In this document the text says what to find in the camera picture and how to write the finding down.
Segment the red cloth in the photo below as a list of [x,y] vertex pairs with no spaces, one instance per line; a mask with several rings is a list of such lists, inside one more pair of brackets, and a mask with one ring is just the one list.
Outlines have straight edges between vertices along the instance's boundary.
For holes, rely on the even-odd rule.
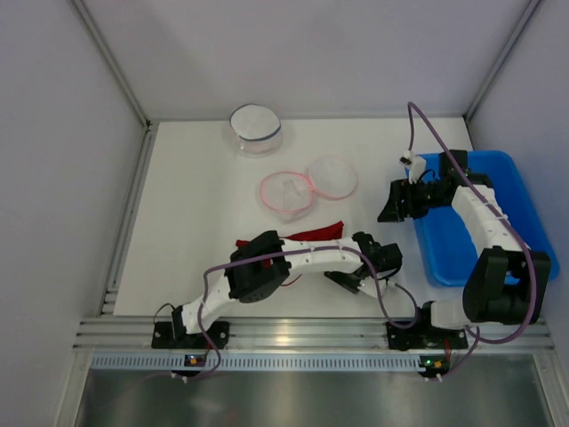
[[[336,222],[333,225],[324,227],[323,229],[302,231],[289,236],[288,239],[297,242],[322,242],[325,240],[333,240],[341,238],[341,233],[344,231],[344,223],[342,221]],[[248,240],[237,240],[235,243],[237,247],[243,247],[249,243]]]

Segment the white table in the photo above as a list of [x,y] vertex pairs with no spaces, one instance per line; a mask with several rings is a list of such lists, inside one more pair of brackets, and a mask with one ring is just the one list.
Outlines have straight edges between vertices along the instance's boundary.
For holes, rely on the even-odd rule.
[[[471,149],[461,118],[433,124],[453,149]],[[438,152],[435,139],[415,120],[417,152]],[[154,315],[165,302],[189,302],[203,292],[207,268],[228,262],[238,238],[265,230],[287,236],[344,221],[344,236],[371,233],[381,244],[398,243],[404,256],[396,276],[418,303],[453,298],[461,289],[433,287],[425,279],[412,221],[379,224],[389,183],[405,176],[398,163],[409,142],[404,118],[285,120],[284,144],[268,157],[242,157],[229,144],[226,122],[162,123],[120,278],[115,315]],[[258,200],[260,181],[283,170],[304,172],[323,155],[335,155],[356,169],[359,184],[341,201],[320,198],[307,217],[281,223]],[[385,294],[389,314],[412,316],[396,289]],[[235,304],[233,317],[381,317],[376,300],[353,295],[321,274],[308,275],[254,304]]]

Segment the blue bin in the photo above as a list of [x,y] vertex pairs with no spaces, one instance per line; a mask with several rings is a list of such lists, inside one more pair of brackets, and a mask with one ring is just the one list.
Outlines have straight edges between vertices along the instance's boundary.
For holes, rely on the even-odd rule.
[[[427,169],[438,173],[438,154],[421,156],[427,160]],[[501,151],[472,151],[469,168],[490,177],[496,200],[514,229],[533,250],[549,255],[549,280],[554,279],[559,263],[512,158]],[[432,181],[432,173],[424,181]],[[465,286],[478,256],[461,217],[451,207],[439,207],[414,224],[431,285]],[[515,285],[516,280],[507,278],[506,284]]]

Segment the gray wall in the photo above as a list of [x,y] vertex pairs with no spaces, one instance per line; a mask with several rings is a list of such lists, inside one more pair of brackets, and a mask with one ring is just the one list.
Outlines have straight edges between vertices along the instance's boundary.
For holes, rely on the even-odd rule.
[[507,151],[561,264],[545,315],[569,372],[569,3],[547,0],[473,123],[480,149]]
[[151,118],[469,106],[526,0],[85,0]]
[[141,129],[66,1],[0,1],[0,58],[0,424],[45,426]]

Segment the pink-rimmed lid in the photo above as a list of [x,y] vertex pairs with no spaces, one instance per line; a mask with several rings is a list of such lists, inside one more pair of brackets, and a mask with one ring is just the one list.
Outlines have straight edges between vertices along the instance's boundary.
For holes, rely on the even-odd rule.
[[260,184],[260,199],[279,214],[300,214],[314,203],[314,193],[329,200],[340,200],[354,192],[357,174],[337,157],[321,157],[306,175],[282,171],[272,173]]

